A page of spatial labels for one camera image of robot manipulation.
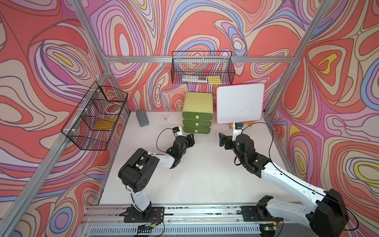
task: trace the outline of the gray eraser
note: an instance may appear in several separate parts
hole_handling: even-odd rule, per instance
[[[137,119],[141,127],[149,124],[149,120],[147,119],[145,110],[137,110]]]

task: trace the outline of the green drawer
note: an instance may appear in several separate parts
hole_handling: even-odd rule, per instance
[[[203,133],[208,134],[211,129],[209,127],[190,127],[190,126],[183,126],[184,132],[191,132],[191,133]]]
[[[209,120],[183,119],[184,126],[210,127],[212,122]]]
[[[212,113],[190,112],[183,111],[182,116],[184,119],[196,119],[196,120],[212,120]]]

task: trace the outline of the colorful swirl wallpaper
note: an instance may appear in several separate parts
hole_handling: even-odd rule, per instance
[[[93,0],[85,4],[106,55],[171,56],[174,50],[224,50],[236,56],[292,56],[319,1]],[[234,84],[265,83],[265,101],[287,64],[236,63]],[[181,110],[187,91],[173,85],[170,63],[110,65],[131,110]]]
[[[292,56],[319,0],[82,0],[106,55],[162,56],[229,49],[237,56]],[[296,174],[334,188],[360,227],[379,236],[379,2],[336,0],[270,118]],[[265,101],[285,63],[236,63],[234,84],[263,82]],[[131,110],[181,110],[187,91],[166,63],[110,65]],[[103,72],[71,0],[0,1],[0,218]],[[70,143],[13,237],[71,237],[95,200],[107,151]],[[351,217],[350,228],[355,226]]]
[[[379,236],[378,71],[379,1],[337,0],[269,114],[296,175],[358,218],[341,236]]]
[[[68,1],[0,1],[0,218],[102,73]],[[126,118],[106,152],[67,146],[13,237],[73,235]]]

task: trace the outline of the yellow sponge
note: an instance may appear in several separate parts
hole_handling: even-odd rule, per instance
[[[208,84],[220,85],[221,84],[220,76],[208,76]]]
[[[100,119],[96,122],[95,126],[94,126],[94,130],[112,130],[113,128],[113,124],[116,122],[116,119],[107,119],[107,120],[103,120],[103,119]]]

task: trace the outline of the yellow drawer top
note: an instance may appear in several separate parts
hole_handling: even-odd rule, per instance
[[[211,93],[187,92],[183,106],[183,112],[185,111],[213,114],[213,95]]]

